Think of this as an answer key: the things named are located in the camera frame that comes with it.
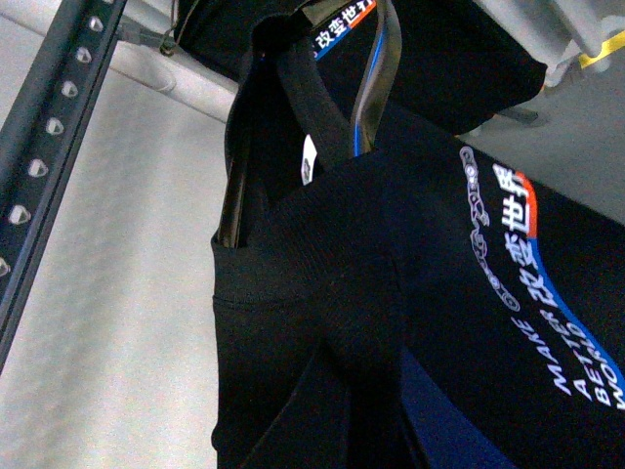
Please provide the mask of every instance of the clothes hanger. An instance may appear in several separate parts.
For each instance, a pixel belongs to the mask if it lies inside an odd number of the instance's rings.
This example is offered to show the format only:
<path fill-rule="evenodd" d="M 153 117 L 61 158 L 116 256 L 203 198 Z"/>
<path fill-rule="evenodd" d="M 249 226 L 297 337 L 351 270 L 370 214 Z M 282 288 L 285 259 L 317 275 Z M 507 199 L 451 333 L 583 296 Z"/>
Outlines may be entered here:
<path fill-rule="evenodd" d="M 310 34 L 332 16 L 349 5 L 351 0 L 309 0 L 303 3 L 288 19 L 285 34 L 280 42 L 292 43 Z M 377 0 L 378 25 L 376 36 L 369 53 L 369 59 L 362 76 L 354 110 L 351 117 L 352 155 L 360 156 L 372 151 L 380 120 L 386 107 L 401 57 L 401 29 L 395 7 L 391 0 Z M 222 219 L 217 232 L 217 241 L 223 247 L 236 248 L 239 245 L 242 211 L 247 183 L 249 158 L 250 122 L 245 117 L 245 109 L 233 105 L 230 118 L 242 122 L 232 135 L 230 149 L 229 182 L 226 189 Z"/>

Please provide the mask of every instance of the black t-shirt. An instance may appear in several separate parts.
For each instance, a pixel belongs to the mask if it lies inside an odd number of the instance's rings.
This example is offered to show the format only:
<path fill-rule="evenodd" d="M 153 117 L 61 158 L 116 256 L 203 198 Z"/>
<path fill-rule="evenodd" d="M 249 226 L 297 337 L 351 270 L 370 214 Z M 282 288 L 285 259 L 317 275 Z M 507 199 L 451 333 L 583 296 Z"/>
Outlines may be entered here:
<path fill-rule="evenodd" d="M 227 152 L 238 109 L 251 144 L 244 242 L 213 242 L 220 467 L 625 465 L 625 229 L 393 103 L 337 163 L 310 50 L 251 61 L 229 120 Z"/>
<path fill-rule="evenodd" d="M 185 19 L 194 0 L 180 0 Z M 269 15 L 290 14 L 303 0 L 201 1 L 183 24 L 182 47 L 203 64 L 233 79 L 239 76 L 254 25 Z M 375 13 L 360 21 L 372 0 L 354 0 L 313 38 L 332 49 L 320 64 L 349 96 L 360 82 L 376 29 Z M 492 114 L 533 98 L 546 66 L 535 61 L 504 29 L 471 0 L 395 0 L 403 54 L 392 99 L 455 135 L 478 127 Z M 357 33 L 344 35 L 355 27 Z"/>

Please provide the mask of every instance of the metal rack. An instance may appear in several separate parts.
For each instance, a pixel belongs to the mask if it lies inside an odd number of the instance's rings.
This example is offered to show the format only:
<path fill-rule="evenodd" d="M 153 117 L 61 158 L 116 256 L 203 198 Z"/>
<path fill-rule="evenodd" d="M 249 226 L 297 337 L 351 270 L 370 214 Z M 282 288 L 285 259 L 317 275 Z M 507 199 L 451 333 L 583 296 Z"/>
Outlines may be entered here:
<path fill-rule="evenodd" d="M 126 0 L 63 0 L 0 131 L 0 373 L 117 43 Z"/>

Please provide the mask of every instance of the gray wall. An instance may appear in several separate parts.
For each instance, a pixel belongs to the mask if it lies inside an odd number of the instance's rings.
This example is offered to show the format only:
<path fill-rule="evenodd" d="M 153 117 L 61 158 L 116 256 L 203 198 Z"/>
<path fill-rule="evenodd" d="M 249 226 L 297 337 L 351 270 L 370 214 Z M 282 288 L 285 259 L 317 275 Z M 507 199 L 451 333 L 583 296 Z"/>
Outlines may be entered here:
<path fill-rule="evenodd" d="M 1 124 L 41 38 L 0 40 Z M 215 467 L 223 134 L 107 76 L 0 378 L 3 469 Z"/>

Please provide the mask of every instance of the white label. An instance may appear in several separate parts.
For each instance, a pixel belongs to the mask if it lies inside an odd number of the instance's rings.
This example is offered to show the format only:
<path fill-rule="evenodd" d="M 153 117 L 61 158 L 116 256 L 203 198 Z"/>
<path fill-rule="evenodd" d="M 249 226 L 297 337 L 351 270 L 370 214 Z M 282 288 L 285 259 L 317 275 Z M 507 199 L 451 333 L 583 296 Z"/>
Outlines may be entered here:
<path fill-rule="evenodd" d="M 310 135 L 304 140 L 304 156 L 302 157 L 302 183 L 307 186 L 313 180 L 314 161 L 316 160 L 316 148 Z"/>

